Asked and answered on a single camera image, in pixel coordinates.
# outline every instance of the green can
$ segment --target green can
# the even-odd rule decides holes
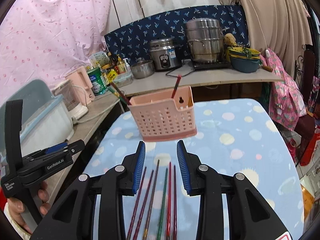
[[[101,69],[99,67],[94,68],[87,72],[90,78],[90,81],[93,85],[92,91],[95,96],[102,95],[107,91],[106,80],[101,74]]]

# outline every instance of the metal bolt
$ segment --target metal bolt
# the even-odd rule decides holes
[[[201,171],[207,171],[208,169],[209,169],[209,168],[208,168],[207,165],[201,164],[201,165],[199,166],[199,170],[201,170]]]
[[[124,171],[124,166],[118,165],[118,166],[115,167],[115,170],[116,170],[117,172]]]
[[[236,174],[236,178],[239,179],[239,180],[244,180],[245,177],[244,177],[244,175],[242,173],[237,173]]]
[[[81,175],[78,177],[79,181],[86,181],[87,178],[88,178],[88,175],[87,175],[87,174],[81,174]]]

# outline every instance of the stainless steel pot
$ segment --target stainless steel pot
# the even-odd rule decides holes
[[[199,18],[188,21],[186,36],[193,61],[199,63],[222,61],[223,34],[218,20]]]
[[[174,38],[150,41],[150,56],[156,71],[182,66],[181,60],[177,57],[178,47]]]
[[[155,72],[153,61],[142,60],[142,58],[138,59],[138,62],[131,66],[131,70],[133,76],[137,79],[146,78]]]

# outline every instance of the blue tablecloth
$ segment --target blue tablecloth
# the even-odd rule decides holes
[[[303,199],[300,182],[288,149],[262,106],[252,99],[234,99],[195,103],[195,119],[198,134],[184,138],[188,152],[197,154],[219,173],[233,176],[242,172],[260,191],[275,210],[284,225],[298,239],[303,231]],[[104,174],[121,164],[125,155],[135,153],[142,140],[130,112],[122,114],[106,133],[84,173],[92,176]],[[183,188],[177,160],[178,140],[146,143],[145,166],[147,173],[142,186],[137,223],[151,170],[160,168],[151,214],[148,239],[155,239],[158,225],[165,168],[169,162],[177,168],[178,239],[194,240],[198,224],[200,197],[189,197]],[[138,239],[141,239],[149,205],[147,202]],[[124,221],[128,232],[136,197],[124,197]],[[100,199],[95,214],[95,233]],[[226,198],[223,198],[225,240],[229,239],[229,223]]]

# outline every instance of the red chopstick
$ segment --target red chopstick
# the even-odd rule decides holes
[[[166,240],[170,240],[170,225],[171,225],[171,162],[169,163],[169,186],[168,186],[168,208],[167,208]]]
[[[142,207],[141,207],[141,211],[140,211],[140,215],[139,215],[139,220],[138,220],[138,223],[137,223],[136,231],[134,232],[134,235],[133,235],[133,240],[137,240],[137,238],[138,238],[138,233],[139,233],[139,230],[140,230],[144,209],[146,207],[146,203],[147,203],[147,199],[148,199],[148,194],[149,194],[150,185],[151,185],[151,181],[152,181],[152,177],[153,177],[153,172],[154,172],[154,170],[152,170],[151,175],[150,175],[148,188],[147,188],[147,191],[146,191],[146,195],[144,196],[144,200],[143,200],[143,204],[142,204]]]
[[[117,90],[117,92],[124,99],[124,101],[127,103],[127,105],[131,105],[129,99],[119,90],[119,88],[116,86],[116,84],[111,82],[110,85],[113,86],[115,88],[115,90]]]
[[[181,75],[178,75],[177,82],[176,82],[176,85],[174,86],[174,89],[173,89],[171,98],[174,98],[174,95],[175,95],[176,92],[177,92],[177,89],[178,89],[178,85],[179,85],[179,83],[180,83],[180,80],[181,80]]]
[[[176,165],[173,166],[173,240],[177,240],[177,177],[176,177]]]
[[[135,221],[136,215],[137,215],[137,209],[138,209],[138,204],[139,204],[139,200],[140,200],[140,195],[141,195],[141,191],[142,191],[142,186],[143,186],[143,181],[144,181],[144,176],[146,174],[146,170],[147,170],[147,167],[145,167],[144,171],[143,171],[142,180],[141,180],[141,183],[140,183],[140,189],[139,189],[139,192],[138,192],[136,203],[134,204],[133,214],[132,214],[132,217],[131,217],[131,223],[130,223],[129,231],[128,231],[128,234],[127,234],[127,240],[130,240],[130,238],[131,238],[131,234],[132,234],[132,230],[133,230],[133,224],[134,224],[134,221]]]

